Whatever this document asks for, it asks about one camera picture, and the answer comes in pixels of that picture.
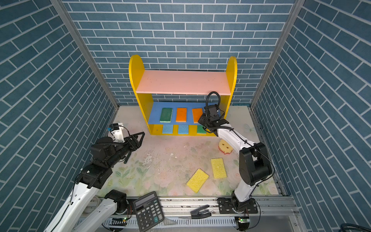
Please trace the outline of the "bright green sponge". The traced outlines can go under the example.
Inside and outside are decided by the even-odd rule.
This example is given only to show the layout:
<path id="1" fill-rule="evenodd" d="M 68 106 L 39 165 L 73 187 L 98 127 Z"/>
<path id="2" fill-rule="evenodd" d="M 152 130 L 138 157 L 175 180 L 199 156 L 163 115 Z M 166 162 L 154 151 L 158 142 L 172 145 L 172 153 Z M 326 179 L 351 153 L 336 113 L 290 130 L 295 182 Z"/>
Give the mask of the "bright green sponge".
<path id="1" fill-rule="evenodd" d="M 207 134 L 206 130 L 203 128 L 202 125 L 197 126 L 197 134 Z"/>

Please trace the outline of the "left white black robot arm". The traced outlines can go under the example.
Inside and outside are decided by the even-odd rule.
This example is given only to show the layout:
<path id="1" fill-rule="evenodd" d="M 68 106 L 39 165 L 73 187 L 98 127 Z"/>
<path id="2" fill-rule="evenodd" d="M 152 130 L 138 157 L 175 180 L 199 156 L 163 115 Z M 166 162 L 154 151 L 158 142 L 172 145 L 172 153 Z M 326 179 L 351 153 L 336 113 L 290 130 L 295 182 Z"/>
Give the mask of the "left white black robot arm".
<path id="1" fill-rule="evenodd" d="M 115 213 L 131 214 L 127 195 L 118 190 L 111 190 L 95 210 L 77 225 L 86 207 L 113 173 L 113 167 L 138 150 L 143 143 L 144 136 L 144 132 L 130 134 L 122 142 L 114 142 L 108 136 L 98 139 L 90 148 L 93 155 L 92 161 L 77 175 L 66 202 L 45 231 L 93 232 Z"/>

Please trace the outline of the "yellow sponge front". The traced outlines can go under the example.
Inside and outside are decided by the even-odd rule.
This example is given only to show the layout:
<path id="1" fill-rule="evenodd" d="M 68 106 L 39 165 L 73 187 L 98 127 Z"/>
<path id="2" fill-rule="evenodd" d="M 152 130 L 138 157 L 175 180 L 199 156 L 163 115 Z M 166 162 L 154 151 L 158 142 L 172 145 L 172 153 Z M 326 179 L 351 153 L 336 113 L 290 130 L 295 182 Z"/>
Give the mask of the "yellow sponge front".
<path id="1" fill-rule="evenodd" d="M 195 193 L 198 193 L 203 184 L 206 182 L 206 180 L 209 178 L 209 175 L 205 173 L 203 170 L 198 169 L 195 174 L 191 177 L 191 179 L 187 182 L 187 186 L 194 191 Z"/>

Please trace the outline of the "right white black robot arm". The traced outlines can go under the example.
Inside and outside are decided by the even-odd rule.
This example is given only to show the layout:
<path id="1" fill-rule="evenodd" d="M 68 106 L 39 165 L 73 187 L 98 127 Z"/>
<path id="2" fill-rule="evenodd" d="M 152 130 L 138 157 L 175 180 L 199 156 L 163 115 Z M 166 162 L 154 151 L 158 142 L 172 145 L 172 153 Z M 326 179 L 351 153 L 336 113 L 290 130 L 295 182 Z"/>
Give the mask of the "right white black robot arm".
<path id="1" fill-rule="evenodd" d="M 205 131 L 215 134 L 239 153 L 241 181 L 232 192 L 231 203 L 234 211 L 243 212 L 252 202 L 252 194 L 258 185 L 273 174 L 266 146 L 263 143 L 254 143 L 238 133 L 219 115 L 217 104 L 206 105 L 204 109 L 198 123 Z"/>

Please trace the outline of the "dark green scrub sponge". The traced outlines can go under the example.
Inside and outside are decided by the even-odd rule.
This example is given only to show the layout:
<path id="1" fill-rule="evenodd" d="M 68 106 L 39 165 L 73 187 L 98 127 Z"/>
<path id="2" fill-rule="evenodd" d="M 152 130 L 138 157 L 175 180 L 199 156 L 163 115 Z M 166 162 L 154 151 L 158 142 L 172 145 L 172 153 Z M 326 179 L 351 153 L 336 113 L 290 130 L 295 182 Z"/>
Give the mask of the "dark green scrub sponge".
<path id="1" fill-rule="evenodd" d="M 172 108 L 162 108 L 160 119 L 161 123 L 170 123 L 172 121 L 173 109 Z"/>

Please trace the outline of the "orange sponge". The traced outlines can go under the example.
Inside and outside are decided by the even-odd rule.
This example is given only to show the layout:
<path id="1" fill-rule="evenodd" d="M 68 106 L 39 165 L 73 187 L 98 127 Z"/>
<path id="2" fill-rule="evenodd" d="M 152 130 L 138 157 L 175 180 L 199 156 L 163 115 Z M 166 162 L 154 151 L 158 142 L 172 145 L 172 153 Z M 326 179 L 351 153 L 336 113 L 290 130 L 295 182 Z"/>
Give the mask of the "orange sponge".
<path id="1" fill-rule="evenodd" d="M 187 122 L 187 108 L 177 108 L 176 122 Z"/>

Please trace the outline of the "pale yellow sponge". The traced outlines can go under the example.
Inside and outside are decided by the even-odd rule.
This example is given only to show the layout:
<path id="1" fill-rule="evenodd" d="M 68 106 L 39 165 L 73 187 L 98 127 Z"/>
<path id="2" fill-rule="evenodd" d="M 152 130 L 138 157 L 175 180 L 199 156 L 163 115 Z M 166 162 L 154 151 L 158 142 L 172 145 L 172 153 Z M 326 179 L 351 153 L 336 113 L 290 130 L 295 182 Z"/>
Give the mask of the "pale yellow sponge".
<path id="1" fill-rule="evenodd" d="M 203 109 L 202 108 L 193 108 L 192 109 L 192 116 L 193 116 L 193 122 L 198 123 L 199 119 L 203 115 Z"/>

